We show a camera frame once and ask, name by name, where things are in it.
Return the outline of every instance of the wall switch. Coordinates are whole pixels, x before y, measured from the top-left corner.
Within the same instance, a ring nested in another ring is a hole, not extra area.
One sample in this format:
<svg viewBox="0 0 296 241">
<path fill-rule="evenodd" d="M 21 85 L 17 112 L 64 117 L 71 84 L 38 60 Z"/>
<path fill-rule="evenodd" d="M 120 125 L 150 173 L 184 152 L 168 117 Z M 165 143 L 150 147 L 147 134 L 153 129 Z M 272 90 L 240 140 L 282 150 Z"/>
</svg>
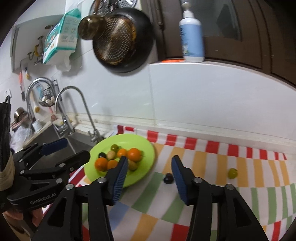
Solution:
<svg viewBox="0 0 296 241">
<path fill-rule="evenodd" d="M 10 91 L 10 89 L 4 91 L 4 98 L 6 98 L 6 96 L 8 96 L 8 95 L 9 95 L 10 98 L 11 98 L 11 91 Z"/>
</svg>

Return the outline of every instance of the plate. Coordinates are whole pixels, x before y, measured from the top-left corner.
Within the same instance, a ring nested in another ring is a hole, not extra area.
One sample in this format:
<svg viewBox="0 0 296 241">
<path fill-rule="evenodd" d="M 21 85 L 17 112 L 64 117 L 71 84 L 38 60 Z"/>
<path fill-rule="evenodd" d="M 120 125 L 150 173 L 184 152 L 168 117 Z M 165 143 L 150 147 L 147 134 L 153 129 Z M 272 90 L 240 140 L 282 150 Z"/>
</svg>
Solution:
<svg viewBox="0 0 296 241">
<path fill-rule="evenodd" d="M 154 147 L 144 137 L 134 134 L 115 135 L 101 141 L 91 149 L 91 158 L 89 159 L 89 162 L 84 165 L 85 175 L 91 182 L 98 179 L 99 177 L 104 177 L 107 174 L 107 172 L 96 170 L 96 168 L 94 167 L 94 163 L 98 159 L 99 153 L 104 152 L 107 154 L 113 144 L 116 144 L 120 148 L 124 148 L 126 150 L 135 147 L 143 152 L 143 158 L 139 162 L 138 169 L 135 171 L 128 170 L 126 179 L 123 184 L 123 187 L 125 188 L 142 179 L 150 170 L 155 158 Z"/>
</svg>

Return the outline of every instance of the checkered tablecloth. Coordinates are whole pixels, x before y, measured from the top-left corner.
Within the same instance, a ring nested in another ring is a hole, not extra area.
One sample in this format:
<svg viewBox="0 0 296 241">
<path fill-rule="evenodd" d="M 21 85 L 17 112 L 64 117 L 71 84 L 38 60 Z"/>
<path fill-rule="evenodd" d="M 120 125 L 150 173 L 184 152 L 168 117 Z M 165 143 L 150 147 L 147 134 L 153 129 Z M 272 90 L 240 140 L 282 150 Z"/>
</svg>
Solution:
<svg viewBox="0 0 296 241">
<path fill-rule="evenodd" d="M 237 187 L 271 241 L 278 241 L 296 216 L 294 164 L 285 154 L 206 141 L 154 131 L 116 126 L 118 134 L 133 133 L 153 143 L 156 160 L 151 171 L 125 188 L 120 201 L 108 207 L 115 241 L 185 241 L 192 206 L 180 200 L 175 183 L 164 184 L 170 162 L 178 155 L 184 166 L 210 184 Z M 238 170 L 228 179 L 229 168 Z M 83 167 L 70 180 L 76 186 L 90 184 Z M 89 241 L 87 204 L 83 205 L 84 241 Z M 213 204 L 211 240 L 217 235 L 217 205 Z"/>
</svg>

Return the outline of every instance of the metal ladle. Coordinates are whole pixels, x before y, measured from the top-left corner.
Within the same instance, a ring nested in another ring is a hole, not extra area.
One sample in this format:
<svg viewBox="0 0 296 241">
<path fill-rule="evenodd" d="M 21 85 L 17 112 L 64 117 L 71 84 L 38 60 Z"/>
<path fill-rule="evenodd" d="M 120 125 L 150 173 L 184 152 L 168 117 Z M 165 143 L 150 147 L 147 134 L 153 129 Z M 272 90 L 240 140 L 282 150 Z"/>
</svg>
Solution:
<svg viewBox="0 0 296 241">
<path fill-rule="evenodd" d="M 85 40 L 96 40 L 102 36 L 106 29 L 106 20 L 97 15 L 100 6 L 100 0 L 96 0 L 95 11 L 93 15 L 84 17 L 78 25 L 78 35 Z"/>
</svg>

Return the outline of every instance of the bottle label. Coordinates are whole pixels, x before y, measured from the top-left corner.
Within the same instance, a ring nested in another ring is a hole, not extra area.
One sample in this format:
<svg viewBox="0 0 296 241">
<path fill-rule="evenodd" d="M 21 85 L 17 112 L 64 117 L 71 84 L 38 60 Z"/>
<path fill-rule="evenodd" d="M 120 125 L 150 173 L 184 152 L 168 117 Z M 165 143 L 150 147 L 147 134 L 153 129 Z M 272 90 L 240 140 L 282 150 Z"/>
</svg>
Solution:
<svg viewBox="0 0 296 241">
<path fill-rule="evenodd" d="M 183 56 L 204 57 L 201 25 L 183 24 L 180 26 Z"/>
</svg>

